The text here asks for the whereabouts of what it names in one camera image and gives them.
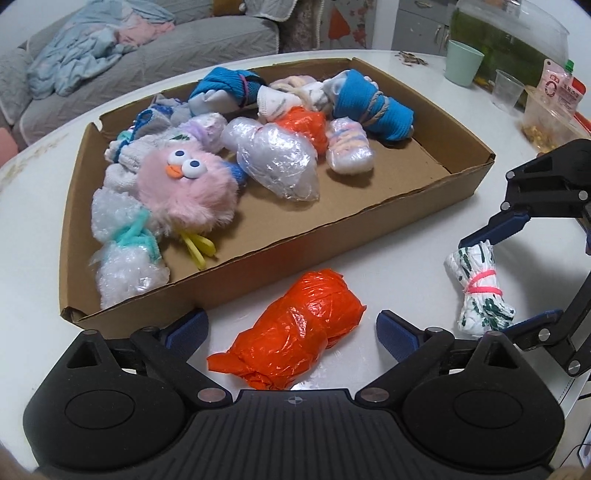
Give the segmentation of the white green striped sock bundle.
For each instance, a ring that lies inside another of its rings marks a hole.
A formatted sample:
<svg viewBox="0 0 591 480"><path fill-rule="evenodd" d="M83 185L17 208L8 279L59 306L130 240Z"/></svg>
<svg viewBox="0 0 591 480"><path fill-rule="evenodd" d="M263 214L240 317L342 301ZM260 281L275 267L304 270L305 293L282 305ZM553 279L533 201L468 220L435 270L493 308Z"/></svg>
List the white green striped sock bundle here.
<svg viewBox="0 0 591 480"><path fill-rule="evenodd" d="M512 326L516 311L504 299L489 240L459 248L448 256L445 264L464 292L457 321L460 332L480 338L489 331Z"/></svg>

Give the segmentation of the bubble wrap teal tie bundle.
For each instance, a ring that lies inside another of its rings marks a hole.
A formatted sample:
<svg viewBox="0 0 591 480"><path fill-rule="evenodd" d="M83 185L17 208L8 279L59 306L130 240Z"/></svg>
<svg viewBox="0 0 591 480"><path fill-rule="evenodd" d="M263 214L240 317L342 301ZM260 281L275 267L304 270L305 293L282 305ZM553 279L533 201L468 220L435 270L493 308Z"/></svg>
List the bubble wrap teal tie bundle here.
<svg viewBox="0 0 591 480"><path fill-rule="evenodd" d="M101 244L89 263L96 267L102 309L169 281L170 271L158 246L159 225L151 212L128 193L97 189L92 198L91 230Z"/></svg>

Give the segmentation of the long orange plastic bundle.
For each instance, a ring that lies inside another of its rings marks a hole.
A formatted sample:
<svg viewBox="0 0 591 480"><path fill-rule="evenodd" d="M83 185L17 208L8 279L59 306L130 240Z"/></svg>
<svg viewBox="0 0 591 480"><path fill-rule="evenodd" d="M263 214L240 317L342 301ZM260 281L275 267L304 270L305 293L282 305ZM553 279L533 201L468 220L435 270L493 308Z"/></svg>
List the long orange plastic bundle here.
<svg viewBox="0 0 591 480"><path fill-rule="evenodd" d="M338 272L304 273L228 350L209 355L207 367L256 390L287 390L358 327L365 311Z"/></svg>

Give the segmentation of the brown cardboard tray box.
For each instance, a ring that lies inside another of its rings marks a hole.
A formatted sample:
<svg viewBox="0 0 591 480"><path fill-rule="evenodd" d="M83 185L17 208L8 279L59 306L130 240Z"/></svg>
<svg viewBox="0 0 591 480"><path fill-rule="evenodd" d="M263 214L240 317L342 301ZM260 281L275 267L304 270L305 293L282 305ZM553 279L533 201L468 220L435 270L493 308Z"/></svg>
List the brown cardboard tray box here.
<svg viewBox="0 0 591 480"><path fill-rule="evenodd" d="M106 338L144 326L165 326L194 307L212 309L284 277L403 228L474 194L495 156L477 136L435 103L373 63L320 58L259 68L273 81L297 73L325 79L353 69L377 82L414 113L414 134L403 142L373 141L367 174L338 175L325 161L303 186L283 191L249 179L235 216L209 238L215 254L204 267L183 241L168 239L160 254L168 282L103 308L93 261L100 249L91 229L92 200L103 184L108 143L148 104L140 99L103 114L81 140L67 196L60 251L62 318Z"/></svg>

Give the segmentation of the pink fluffy monster toy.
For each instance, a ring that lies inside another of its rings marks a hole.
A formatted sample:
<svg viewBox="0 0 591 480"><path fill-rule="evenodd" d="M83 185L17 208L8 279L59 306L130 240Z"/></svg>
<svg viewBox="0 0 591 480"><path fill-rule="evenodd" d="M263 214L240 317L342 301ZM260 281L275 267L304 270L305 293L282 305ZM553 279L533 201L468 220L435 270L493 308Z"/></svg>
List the pink fluffy monster toy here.
<svg viewBox="0 0 591 480"><path fill-rule="evenodd" d="M232 222L246 183L238 164L193 144L151 151L136 176L139 201L183 241L199 270L216 254L206 236Z"/></svg>

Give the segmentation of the pastel sock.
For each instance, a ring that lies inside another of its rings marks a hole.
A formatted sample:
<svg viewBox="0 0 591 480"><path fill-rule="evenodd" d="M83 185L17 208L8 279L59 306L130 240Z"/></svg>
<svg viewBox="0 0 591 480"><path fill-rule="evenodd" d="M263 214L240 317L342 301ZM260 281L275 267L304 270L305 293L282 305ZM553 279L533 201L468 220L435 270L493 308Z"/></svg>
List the pastel sock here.
<svg viewBox="0 0 591 480"><path fill-rule="evenodd" d="M329 146L325 159L339 175L365 174L374 169L374 152L365 129L349 117L328 124Z"/></svg>

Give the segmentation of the blue cloth rope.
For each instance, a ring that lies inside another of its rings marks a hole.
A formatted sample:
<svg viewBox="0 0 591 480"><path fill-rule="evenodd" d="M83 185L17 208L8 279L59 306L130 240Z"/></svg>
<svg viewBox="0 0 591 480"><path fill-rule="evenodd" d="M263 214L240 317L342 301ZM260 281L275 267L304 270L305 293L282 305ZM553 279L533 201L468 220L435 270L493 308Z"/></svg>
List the blue cloth rope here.
<svg viewBox="0 0 591 480"><path fill-rule="evenodd" d="M349 118L386 142L399 142L414 133L414 111L384 94L376 82L355 69L322 82L332 102L332 117Z"/></svg>

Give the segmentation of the small orange plastic bundle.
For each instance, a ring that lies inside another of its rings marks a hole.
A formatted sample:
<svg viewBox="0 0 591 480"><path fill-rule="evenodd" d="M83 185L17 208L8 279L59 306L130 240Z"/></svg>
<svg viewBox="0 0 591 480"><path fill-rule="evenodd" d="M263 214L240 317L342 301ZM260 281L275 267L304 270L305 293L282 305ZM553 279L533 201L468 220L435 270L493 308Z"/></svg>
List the small orange plastic bundle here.
<svg viewBox="0 0 591 480"><path fill-rule="evenodd" d="M290 108L276 124L288 131L303 135L315 147L318 155L325 155L329 146L327 137L327 119L322 112L315 112L295 106Z"/></svg>

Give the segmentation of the clear bubble wrap red band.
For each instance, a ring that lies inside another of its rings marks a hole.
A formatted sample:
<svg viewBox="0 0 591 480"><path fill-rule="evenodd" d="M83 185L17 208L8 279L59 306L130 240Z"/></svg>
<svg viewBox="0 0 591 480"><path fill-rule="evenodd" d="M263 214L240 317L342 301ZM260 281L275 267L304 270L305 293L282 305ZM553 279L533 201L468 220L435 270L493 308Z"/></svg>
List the clear bubble wrap red band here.
<svg viewBox="0 0 591 480"><path fill-rule="evenodd" d="M240 168L277 197L301 202L320 199L318 154L303 135L276 123L238 117L224 128L221 141L235 153Z"/></svg>

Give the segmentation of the white purple sock bundle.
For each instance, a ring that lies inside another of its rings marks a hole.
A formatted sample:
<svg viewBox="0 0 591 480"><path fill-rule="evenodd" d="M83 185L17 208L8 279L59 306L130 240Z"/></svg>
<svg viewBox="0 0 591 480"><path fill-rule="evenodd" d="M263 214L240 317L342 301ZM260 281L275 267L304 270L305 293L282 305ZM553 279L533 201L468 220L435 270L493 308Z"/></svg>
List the white purple sock bundle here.
<svg viewBox="0 0 591 480"><path fill-rule="evenodd" d="M223 148L221 134L227 125L221 114L208 112L191 117L178 128L197 139L205 151L216 154Z"/></svg>

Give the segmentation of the grey blue patterned sock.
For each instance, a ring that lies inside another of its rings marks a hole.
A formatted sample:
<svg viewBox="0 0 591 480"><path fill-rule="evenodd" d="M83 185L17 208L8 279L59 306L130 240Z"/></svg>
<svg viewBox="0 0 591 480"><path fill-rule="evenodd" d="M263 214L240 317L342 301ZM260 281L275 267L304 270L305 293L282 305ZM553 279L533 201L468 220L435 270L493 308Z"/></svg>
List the grey blue patterned sock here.
<svg viewBox="0 0 591 480"><path fill-rule="evenodd" d="M161 133L170 127L177 127L190 117L187 102L157 94L152 98L150 105L136 115L131 139Z"/></svg>

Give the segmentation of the lavender cloth beige tie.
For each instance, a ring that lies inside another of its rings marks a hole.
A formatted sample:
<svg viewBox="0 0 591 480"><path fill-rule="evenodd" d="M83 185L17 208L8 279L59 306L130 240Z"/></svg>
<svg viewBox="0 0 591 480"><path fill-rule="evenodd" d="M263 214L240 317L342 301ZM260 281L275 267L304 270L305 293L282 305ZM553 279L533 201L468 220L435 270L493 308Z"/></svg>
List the lavender cloth beige tie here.
<svg viewBox="0 0 591 480"><path fill-rule="evenodd" d="M283 92L291 92L311 83L315 83L314 77L308 75L290 75L271 82L270 88Z"/></svg>

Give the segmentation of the white cloth beige tie bundle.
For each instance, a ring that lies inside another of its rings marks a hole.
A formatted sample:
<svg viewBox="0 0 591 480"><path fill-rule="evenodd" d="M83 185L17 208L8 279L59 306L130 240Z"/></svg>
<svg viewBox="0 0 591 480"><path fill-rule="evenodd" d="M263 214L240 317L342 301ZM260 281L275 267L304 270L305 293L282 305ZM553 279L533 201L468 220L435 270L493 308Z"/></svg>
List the white cloth beige tie bundle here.
<svg viewBox="0 0 591 480"><path fill-rule="evenodd" d="M332 101L325 94L321 82L311 82L291 91L262 86L257 92L256 105L259 118L266 123L280 120L294 107L322 114L332 112Z"/></svg>

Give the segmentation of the blue sock pink band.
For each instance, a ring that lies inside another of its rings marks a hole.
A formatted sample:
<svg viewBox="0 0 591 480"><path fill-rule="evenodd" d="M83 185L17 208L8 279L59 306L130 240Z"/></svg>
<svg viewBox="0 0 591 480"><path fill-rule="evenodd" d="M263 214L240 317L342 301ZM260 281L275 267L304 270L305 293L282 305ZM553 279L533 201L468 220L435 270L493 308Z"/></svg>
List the blue sock pink band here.
<svg viewBox="0 0 591 480"><path fill-rule="evenodd" d="M266 86L266 81L252 71L218 66L197 83L187 104L192 116L229 114L256 104L262 86Z"/></svg>

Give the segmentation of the grey sock blue trim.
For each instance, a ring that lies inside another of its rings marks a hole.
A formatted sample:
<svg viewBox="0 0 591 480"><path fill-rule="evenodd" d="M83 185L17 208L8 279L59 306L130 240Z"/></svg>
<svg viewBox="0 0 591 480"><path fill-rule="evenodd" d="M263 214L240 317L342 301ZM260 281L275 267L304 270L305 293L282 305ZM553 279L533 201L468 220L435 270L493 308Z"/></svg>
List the grey sock blue trim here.
<svg viewBox="0 0 591 480"><path fill-rule="evenodd" d="M136 194L136 175L144 158L156 148L155 135L146 135L122 148L119 162L109 163L103 186L116 192Z"/></svg>

